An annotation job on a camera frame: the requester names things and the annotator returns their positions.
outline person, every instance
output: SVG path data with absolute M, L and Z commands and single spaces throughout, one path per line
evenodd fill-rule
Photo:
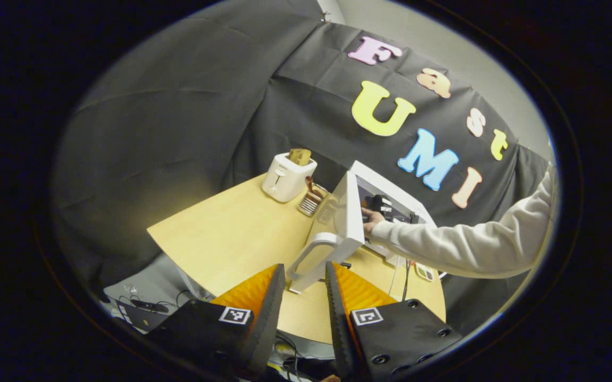
M 511 206 L 498 222 L 470 227 L 429 227 L 387 222 L 379 212 L 363 228 L 372 244 L 399 247 L 403 257 L 452 275 L 499 279 L 519 275 L 534 264 L 550 227 L 555 199 L 554 167 L 549 164 L 534 193 Z

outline gray sweatshirt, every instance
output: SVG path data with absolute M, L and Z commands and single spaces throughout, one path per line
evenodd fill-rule
M 428 227 L 425 224 L 380 222 L 370 242 L 452 275 L 481 279 L 515 276 L 529 270 L 550 227 L 555 194 L 551 165 L 536 191 L 504 213 L 499 222 Z

